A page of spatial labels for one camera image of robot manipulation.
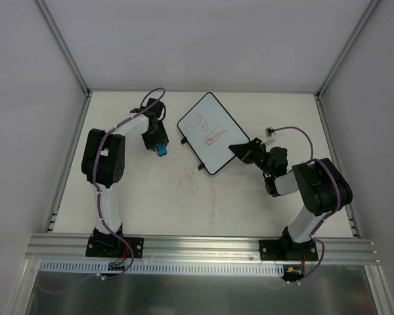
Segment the enclosure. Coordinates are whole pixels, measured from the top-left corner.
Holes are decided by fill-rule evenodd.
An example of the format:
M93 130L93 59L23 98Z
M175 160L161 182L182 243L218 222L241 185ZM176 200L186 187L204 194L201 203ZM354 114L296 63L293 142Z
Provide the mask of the enclosure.
M156 87L167 155L129 134L117 183L140 257L101 281L114 259L85 256L88 134ZM249 140L276 129L266 150L286 148L287 171L312 160L312 143L350 184L299 285L259 241L281 237L301 195L270 196L238 158L211 175L184 141L179 121L208 92ZM220 124L194 115L193 130ZM394 0L0 1L0 314L86 312L394 314Z

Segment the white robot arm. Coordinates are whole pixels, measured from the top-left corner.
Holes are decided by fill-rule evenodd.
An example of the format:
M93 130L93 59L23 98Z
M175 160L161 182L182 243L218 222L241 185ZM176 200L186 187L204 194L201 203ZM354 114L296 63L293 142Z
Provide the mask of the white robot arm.
M117 185L124 173L125 136L131 131L142 135L148 150L159 156L167 154L169 142L163 125L165 105L150 98L147 111L135 108L130 116L110 131L89 131L81 171L95 193L98 220L89 238L86 252L90 257L119 257L122 254L122 224L118 208Z
M287 149L274 147L270 152L255 138L246 144L229 146L245 164L256 164L264 176L267 192L278 197L299 191L303 204L295 221L285 227L282 237L269 244L260 241L261 260L318 260L312 237L324 219L351 203L352 191L329 159L312 159L294 165L288 173Z

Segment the cable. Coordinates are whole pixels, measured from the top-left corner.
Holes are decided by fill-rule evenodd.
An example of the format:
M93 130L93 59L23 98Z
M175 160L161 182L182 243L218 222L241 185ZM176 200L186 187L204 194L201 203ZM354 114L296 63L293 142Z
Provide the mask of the cable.
M285 130L285 129L298 130L299 132L301 132L305 136L306 139L308 139L309 146L311 147L311 157L309 158L309 161L311 161L314 158L314 146L313 146L313 142L311 141L311 138L309 138L309 135L305 131L303 131L302 129L300 129L298 127L294 127L294 126L281 127L281 128L277 128L277 129L273 129L273 130L276 132L276 131Z
M47 294L52 294L52 295L56 295L56 294L63 294L63 293L69 293L72 290L74 290L75 288L77 288L79 285L81 285L83 282L85 282L86 280L88 280L89 278L93 278L93 277L98 277L99 274L88 274L86 277L84 277L83 279L80 279L80 281L78 281L78 283L76 283L75 285L73 285L72 287L68 288L68 289L64 289L64 290L59 290L59 291L52 291L52 290L48 290L45 289L44 287L41 286L41 284L39 283L39 275L41 274L41 272L38 272L38 276L37 276L37 281L36 281L36 287Z
M162 99L162 97L164 97L164 95L165 95L166 90L165 90L163 87L158 87L158 88L156 88L156 89L151 90L149 93L147 93L146 96L143 98L143 100L142 100L142 102L141 102L141 105L140 105L140 107L141 107L141 106L143 105L144 101L145 101L152 93L154 93L154 92L156 92L156 91L162 91L162 94L159 96L159 98L158 98L157 100L155 100L150 106L146 107L144 110L140 111L139 113L137 113L137 114L134 115L133 117L130 116L130 117L128 117L127 119L124 119L121 123L119 123L118 125L116 125L116 128L117 128L117 129L120 128L121 126L125 125L125 124L128 123L129 121L135 119L137 116L139 116L139 115L145 113L146 111L148 111L149 109L151 109L153 106L155 106L155 105ZM94 165L93 165L93 171L92 171L92 184L93 184L93 186L95 186L95 188L97 189L97 192L98 192L98 196L97 196L97 209L98 209L98 217L99 217L99 219L100 219L102 225L105 227L105 229L107 229L107 231L108 231L111 235L115 236L117 239L119 239L121 242L124 243L124 245L126 246L126 248L128 249L128 251L129 251L130 254L131 254L131 261L130 261L130 263L128 264L128 266L126 266L120 273L116 274L115 276L102 276L100 273L97 273L97 274L95 274L95 273L94 273L94 274L89 274L89 275L87 275L86 277L84 277L83 279L81 279L80 281L78 281L78 283L76 283L73 287L71 287L71 288L69 288L69 289L60 290L60 291L51 291L51 290L48 290L48 289L45 289L44 287L42 287L41 284L39 283L39 275L40 275L40 273L38 273L37 279L36 279L36 281L35 281L35 286L36 286L40 291L42 291L42 292L44 292L44 293L53 294L53 295L68 293L68 292L71 292L72 290L74 290L75 288L77 288L79 285L81 285L83 282L85 282L85 281L88 280L89 278L97 277L97 276L98 276L98 277L101 276L101 277L102 277L102 278L101 278L102 280L105 280L105 279L107 279L107 280L115 280L115 279L119 278L120 276L122 276L124 273L126 273L126 272L131 268L131 265L132 265L133 262L134 262L134 253L133 253L133 249L131 248L130 244L128 244L128 242L125 241L122 237L118 236L114 231L112 231L112 230L110 229L110 227L107 225L107 223L105 222L105 218L102 216L102 209L101 209L101 205L100 205L100 204L101 204L101 202L100 202L100 199L101 199L101 190L100 190L100 188L99 188L99 186L98 186L98 184L97 184L97 168L98 168L98 162L99 162L100 153L101 153L101 151L102 151L102 147L104 146L105 140L108 138L108 136L109 136L111 133L113 133L113 132L116 130L116 128L111 128L109 131L107 131L107 132L105 133L105 135L103 136L103 138L102 138L100 144L99 144L98 151L97 151L97 156L95 157L95 163L94 163Z
M307 163L310 163L310 162L317 162L317 163L318 163L319 165L321 165L321 167L325 170L325 172L327 173L328 177L330 177L331 183L333 184L334 190L336 191L337 205L336 205L336 208L335 208L333 211L331 211L330 213L328 213L327 215L325 215L325 216L321 219L321 221L318 222L318 224L313 228L313 230L312 230L311 233L309 234L309 237L310 237L313 241L319 242L319 243L321 244L321 256L320 256L320 259L318 260L317 264L315 265L315 267L314 267L310 272L308 272L308 274L306 274L302 279L300 279L299 282L302 281L302 280L304 280L304 279L306 279L306 278L308 278L308 277L309 277L311 274L313 274L313 273L318 269L318 267L321 265L321 263L322 263L322 261L323 261L323 259L324 259L324 254L325 254L325 251L326 251L326 245L324 244L324 242L323 242L322 240L320 240L320 239L318 239L318 238L314 238L314 237L313 237L313 234L315 234L315 233L318 231L318 229L322 226L322 224L324 223L324 221L325 221L326 219L328 219L328 218L331 217L334 213L336 213L337 211L339 211L340 205L341 205L340 191L339 191L339 188L338 188L338 186L337 186L336 180L334 179L334 177L333 177L333 175L331 174L330 170L327 168L327 166L324 164L324 162L321 161L320 159L310 159Z
M156 99L153 103L151 103L151 105L149 105L148 107L146 107L144 110L140 111L139 113L137 113L136 115L134 115L133 117L128 117L127 119L124 119L121 123L119 123L118 125L116 125L116 128L120 128L123 125L125 125L126 123L128 123L129 121L135 119L136 117L140 116L141 114L147 112L149 109L151 109L153 106L155 106L165 95L166 90L163 87L158 87L156 89L151 90L149 93L147 93L147 95L143 98L141 104L140 104L140 108L142 107L144 101L154 92L156 91L162 91L162 94L159 96L158 99ZM98 151L97 151L97 156L95 157L95 162L93 164L93 170L92 170L92 185L95 186L95 188L97 189L98 195L97 195L97 207L98 207L98 217L99 220L101 221L102 225L105 227L105 229L111 234L113 235L115 238L119 239L119 241L121 241L129 250L130 255L131 255L131 260L130 263L119 273L116 274L115 276L104 276L103 278L107 279L107 280L114 280L117 279L119 277L121 277L123 274L125 274L133 265L134 262L134 254L133 254L133 249L131 248L130 244L128 244L128 242L123 239L121 236L117 235L114 231L112 231L110 229L110 227L107 225L107 223L105 222L105 218L102 216L102 209L101 209L101 205L100 205L100 198L101 198L101 190L97 184L97 169L98 169L98 163L99 163L99 157L100 157L100 153L102 151L102 148L104 147L104 143L106 141L106 139L108 138L109 135L111 135L116 128L111 128L109 131L107 131L105 133L105 135L103 136L102 140L100 141L99 147L98 147Z
M125 250L125 247L123 247L123 255L119 259L114 261L114 265L119 266L120 264L124 263L126 256L127 256L127 251Z
M301 262L301 264L298 266L298 267L296 267L296 268L299 268L299 267L305 267L305 262L307 261L307 259L306 259L306 257L305 257L305 254L302 254L302 262Z
M164 121L165 116L166 116L166 106L164 105L164 115L162 116L161 121Z

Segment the aluminum frame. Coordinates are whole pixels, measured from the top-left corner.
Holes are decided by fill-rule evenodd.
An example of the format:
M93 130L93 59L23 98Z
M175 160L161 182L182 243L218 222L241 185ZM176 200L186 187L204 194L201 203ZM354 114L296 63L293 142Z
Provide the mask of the aluminum frame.
M64 166L60 172L59 182L55 189L49 216L47 217L47 227L57 215L60 205L68 173L77 147L80 132L87 113L89 102L91 99L91 90L88 88L73 56L67 47L50 11L44 0L34 0L39 12L51 31L58 48L64 55L69 67L75 75L82 91L85 93L85 102L77 122L77 127L71 140L71 144L64 160ZM338 162L338 155L334 148L331 132L328 128L324 108L321 98L326 92L328 86L332 83L341 65L344 63L347 55L351 51L359 35L363 31L366 23L374 13L380 0L371 0L367 8L360 17L357 25L343 46L338 58L334 62L330 73L324 80L322 87L318 91L316 97L318 113L326 135L328 147L330 149L333 162L338 169L341 169ZM346 207L349 220L353 225L353 235L360 237L362 235L357 220L356 212L349 205ZM19 281L20 286L16 296L12 299L12 314L24 314L30 293L32 291L35 277L41 259L79 259L79 260L96 260L85 257L85 248L87 245L88 234L53 234L38 233L31 238L28 250L26 252L26 260L24 264L24 272ZM258 240L261 238L210 238L210 237L189 237L189 236L145 236L144 261L160 261L172 263L246 263L260 264ZM394 303L387 290L385 278L383 276L380 260L374 243L365 239L325 239L326 252L323 264L345 264L345 265L365 265L365 270L370 282L371 292L379 314L394 314Z
M140 236L144 238L143 261L166 263L248 263L260 264L260 239L198 236ZM27 259L89 259L85 249L89 234L36 233L32 236ZM323 239L323 264L379 265L374 242L356 238ZM275 261L276 264L289 264Z
M344 169L342 169L342 167L340 165L338 155L336 152L336 147L334 146L333 136L332 136L331 130L328 126L326 114L324 111L324 106L322 105L321 100L317 96L315 96L315 102L317 104L318 114L320 115L320 120L321 120L321 124L322 124L322 130L324 131L324 134L326 136L328 150L330 151L333 164L336 166L336 169L340 173L344 174ZM358 217L356 211L353 209L351 203L349 205L346 205L345 209L347 212L347 217L349 218L349 223L352 228L353 236L360 238L362 236L362 230L361 230L361 226L359 224L359 217Z
M87 114L87 110L89 108L89 104L91 102L92 94L85 98L83 101L83 105L79 114L79 118L76 123L76 128L73 132L73 136L70 141L70 146L68 148L66 157L64 158L64 163L60 174L58 175L58 184L55 188L53 198L51 200L51 205L48 210L48 215L46 220L43 222L43 231L44 232L52 232L53 223L56 219L58 208L60 207L61 200L63 198L64 189L66 187L66 183L68 180L68 175L70 173L70 169L72 167L74 154L76 152L77 143L79 142L81 130L83 128L83 124L85 123L85 118Z
M54 40L56 41L58 48L60 49L61 53L63 54L63 57L66 59L71 71L74 74L74 77L76 78L77 82L79 83L80 88L82 89L83 93L85 93L85 96L89 96L89 88L86 85L86 82L76 64L76 62L73 59L72 53L70 52L63 36L60 33L60 30L58 29L57 24L55 23L55 20L48 9L47 4L45 3L44 0L33 0L34 3L36 4L39 12L41 13L44 22L48 26L51 35L54 37Z
M368 6L363 11L362 16L359 18L358 22L356 23L356 26L353 29L353 31L350 33L349 38L345 42L336 61L334 62L330 72L328 73L326 79L324 80L324 83L322 84L321 88L319 89L319 91L317 93L320 100L321 100L322 96L324 95L324 93L326 92L327 88L333 82L333 79L335 78L339 69L341 68L341 66L345 62L345 60L346 60L347 56L349 55L349 53L351 52L354 44L357 42L357 39L359 38L360 34L362 33L365 25L368 23L371 16L374 14L375 9L378 7L380 2L381 2L381 0L370 0Z

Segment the small whiteboard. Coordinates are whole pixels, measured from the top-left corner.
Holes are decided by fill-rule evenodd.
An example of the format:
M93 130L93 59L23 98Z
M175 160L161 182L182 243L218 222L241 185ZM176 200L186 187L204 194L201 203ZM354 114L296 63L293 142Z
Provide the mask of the small whiteboard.
M204 95L177 126L210 175L235 157L229 150L231 144L250 141L211 92Z

